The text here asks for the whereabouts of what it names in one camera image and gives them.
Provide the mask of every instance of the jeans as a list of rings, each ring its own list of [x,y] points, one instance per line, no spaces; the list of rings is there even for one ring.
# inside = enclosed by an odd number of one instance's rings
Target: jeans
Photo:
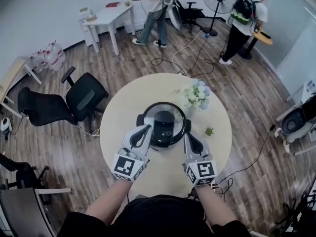
[[[223,61],[228,61],[232,58],[243,45],[249,40],[250,36],[243,34],[236,26],[232,25],[231,32],[228,38],[228,44],[225,54],[223,55]]]
[[[149,35],[154,27],[155,22],[157,22],[161,45],[167,45],[166,11],[167,6],[159,11],[148,13],[142,35],[141,37],[137,38],[138,42],[142,44],[148,43]]]

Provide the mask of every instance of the vase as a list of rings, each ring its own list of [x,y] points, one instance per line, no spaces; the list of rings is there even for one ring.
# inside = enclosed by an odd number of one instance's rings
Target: vase
[[[197,109],[193,106],[182,106],[182,111],[187,119],[191,119],[197,112]]]

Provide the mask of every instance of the black sleeve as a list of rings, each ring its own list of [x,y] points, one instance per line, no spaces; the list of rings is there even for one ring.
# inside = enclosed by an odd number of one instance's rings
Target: black sleeve
[[[70,212],[57,237],[104,236],[105,229],[105,224],[95,217],[79,212]]]
[[[218,237],[231,237],[231,236],[240,236],[240,237],[251,237],[245,225],[240,221],[232,221],[221,227],[219,225],[212,226],[215,236]]]

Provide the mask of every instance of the red book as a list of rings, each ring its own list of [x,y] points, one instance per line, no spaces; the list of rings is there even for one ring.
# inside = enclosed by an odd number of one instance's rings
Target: red book
[[[120,2],[111,2],[108,5],[106,5],[106,8],[110,8],[110,7],[118,7],[120,5]]]

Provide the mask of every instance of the black phone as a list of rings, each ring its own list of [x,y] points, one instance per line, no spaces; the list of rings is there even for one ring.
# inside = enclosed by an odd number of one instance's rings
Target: black phone
[[[261,32],[261,34],[262,34],[264,37],[266,37],[266,38],[268,38],[268,39],[271,39],[271,37],[270,37],[269,35],[267,35],[267,34],[265,34],[265,33],[263,33],[263,32]]]

